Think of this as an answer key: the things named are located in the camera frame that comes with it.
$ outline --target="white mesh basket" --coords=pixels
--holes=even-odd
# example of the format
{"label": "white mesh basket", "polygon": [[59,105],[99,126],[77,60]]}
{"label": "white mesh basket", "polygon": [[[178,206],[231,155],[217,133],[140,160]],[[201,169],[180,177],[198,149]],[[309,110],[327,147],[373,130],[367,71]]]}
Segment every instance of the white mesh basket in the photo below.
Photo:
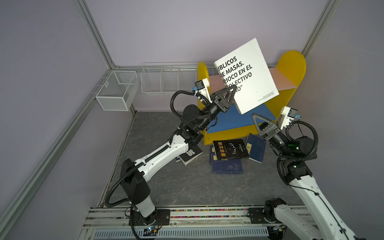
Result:
{"label": "white mesh basket", "polygon": [[129,111],[138,87],[135,71],[112,71],[96,99],[105,111]]}
{"label": "white mesh basket", "polygon": [[[209,75],[218,74],[208,68]],[[197,67],[143,68],[141,90],[145,94],[172,94],[178,90],[190,91],[197,81]]]}

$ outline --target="book spine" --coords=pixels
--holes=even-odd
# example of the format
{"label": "book spine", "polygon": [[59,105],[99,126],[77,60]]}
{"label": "book spine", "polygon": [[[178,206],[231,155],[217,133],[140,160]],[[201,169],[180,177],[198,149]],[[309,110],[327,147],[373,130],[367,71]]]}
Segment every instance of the book spine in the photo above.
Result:
{"label": "book spine", "polygon": [[223,69],[223,70],[220,71],[220,68],[218,67],[219,64],[217,64],[217,61],[214,62],[214,66],[215,66],[217,72],[220,74],[221,80],[223,80],[223,83],[224,83],[225,87],[227,88],[228,85],[227,85],[227,83],[225,82],[225,79],[224,79],[224,77],[223,77],[223,72],[225,72],[225,70]]}

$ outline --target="black book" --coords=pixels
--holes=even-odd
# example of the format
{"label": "black book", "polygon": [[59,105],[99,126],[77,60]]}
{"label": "black book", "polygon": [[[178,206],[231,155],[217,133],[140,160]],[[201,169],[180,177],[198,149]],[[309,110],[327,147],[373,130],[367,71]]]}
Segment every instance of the black book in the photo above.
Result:
{"label": "black book", "polygon": [[218,160],[249,157],[242,139],[214,141],[214,148]]}
{"label": "black book", "polygon": [[184,165],[192,162],[195,158],[197,158],[203,151],[196,145],[193,148],[189,149],[186,153],[181,154],[179,157]]}

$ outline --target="gray table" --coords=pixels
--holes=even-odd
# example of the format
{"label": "gray table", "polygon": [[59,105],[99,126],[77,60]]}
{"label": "gray table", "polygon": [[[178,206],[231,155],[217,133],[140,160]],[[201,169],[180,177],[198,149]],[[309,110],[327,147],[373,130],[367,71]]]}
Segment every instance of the gray table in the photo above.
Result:
{"label": "gray table", "polygon": [[[137,113],[112,183],[118,180],[124,160],[136,160],[164,144],[179,123],[171,112]],[[203,154],[190,164],[185,166],[173,160],[148,182],[156,206],[264,205],[266,200],[276,197],[289,205],[303,204],[294,190],[280,179],[276,170],[277,157],[269,146],[262,164],[242,159],[243,174],[212,174],[209,146],[201,141],[199,147]],[[122,198],[126,195],[119,186],[111,202]]]}

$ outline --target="white book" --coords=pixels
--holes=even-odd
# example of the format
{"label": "white book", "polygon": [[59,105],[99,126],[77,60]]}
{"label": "white book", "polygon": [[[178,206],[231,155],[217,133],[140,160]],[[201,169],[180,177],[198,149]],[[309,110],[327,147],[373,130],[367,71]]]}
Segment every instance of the white book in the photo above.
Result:
{"label": "white book", "polygon": [[234,102],[241,114],[279,95],[256,38],[214,65],[226,87],[236,84]]}

